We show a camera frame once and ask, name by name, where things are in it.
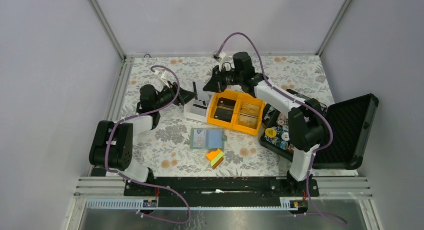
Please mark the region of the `yellow plastic divided bin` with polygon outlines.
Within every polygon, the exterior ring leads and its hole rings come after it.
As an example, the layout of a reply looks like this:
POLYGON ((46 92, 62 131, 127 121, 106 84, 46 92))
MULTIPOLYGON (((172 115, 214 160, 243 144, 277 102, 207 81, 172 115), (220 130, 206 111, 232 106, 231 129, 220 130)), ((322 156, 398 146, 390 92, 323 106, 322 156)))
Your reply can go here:
POLYGON ((234 90, 225 90, 222 93, 215 93, 214 97, 210 104, 210 110, 207 117, 207 123, 216 125, 219 127, 224 127, 234 131, 243 132, 250 135, 257 135, 262 123, 262 113, 264 111, 265 102, 261 99, 252 97, 251 95, 243 92, 238 92, 234 90), (220 97, 236 100, 233 116, 231 122, 225 122, 221 120, 214 119, 214 112, 217 107, 217 102, 220 97), (240 109, 242 103, 249 103, 260 107, 257 127, 255 129, 244 127, 238 124, 238 119, 240 116, 240 109))

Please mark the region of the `green card holder wallet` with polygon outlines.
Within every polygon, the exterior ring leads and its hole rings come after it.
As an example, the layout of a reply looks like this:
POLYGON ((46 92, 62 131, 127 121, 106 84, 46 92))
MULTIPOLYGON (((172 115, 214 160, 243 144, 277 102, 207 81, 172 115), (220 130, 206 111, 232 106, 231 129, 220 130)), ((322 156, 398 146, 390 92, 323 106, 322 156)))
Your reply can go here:
POLYGON ((190 131, 190 149, 221 149, 225 148, 227 136, 219 128, 192 128, 190 131))

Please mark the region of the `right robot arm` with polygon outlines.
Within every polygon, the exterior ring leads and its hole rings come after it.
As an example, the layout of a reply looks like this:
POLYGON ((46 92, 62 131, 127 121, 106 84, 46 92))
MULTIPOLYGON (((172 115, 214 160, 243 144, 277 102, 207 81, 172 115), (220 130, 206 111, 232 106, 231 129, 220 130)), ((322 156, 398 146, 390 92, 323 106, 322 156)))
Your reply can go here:
POLYGON ((204 91, 221 93, 227 86, 238 85, 254 98, 261 99, 285 114, 288 119, 289 141, 294 146, 291 179, 287 189, 291 195, 299 196, 307 188, 313 160, 317 151, 331 145, 334 133, 325 119, 321 105, 316 99, 305 100, 274 86, 264 73, 258 73, 246 52, 232 56, 233 67, 223 70, 219 65, 212 69, 211 79, 204 91))

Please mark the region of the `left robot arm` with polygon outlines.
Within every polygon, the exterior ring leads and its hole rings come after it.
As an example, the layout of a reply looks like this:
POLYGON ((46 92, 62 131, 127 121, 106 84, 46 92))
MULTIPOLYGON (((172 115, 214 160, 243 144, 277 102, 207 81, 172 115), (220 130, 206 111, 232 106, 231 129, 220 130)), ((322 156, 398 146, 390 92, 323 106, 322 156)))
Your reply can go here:
POLYGON ((142 195, 155 190, 155 182, 149 178, 150 169, 132 159, 133 138, 154 130, 160 121, 160 110, 170 104, 185 105, 197 94, 181 88, 176 82, 167 82, 161 91, 147 84, 140 88, 136 115, 120 123, 102 120, 98 123, 89 152, 89 162, 113 173, 123 174, 136 182, 142 195))

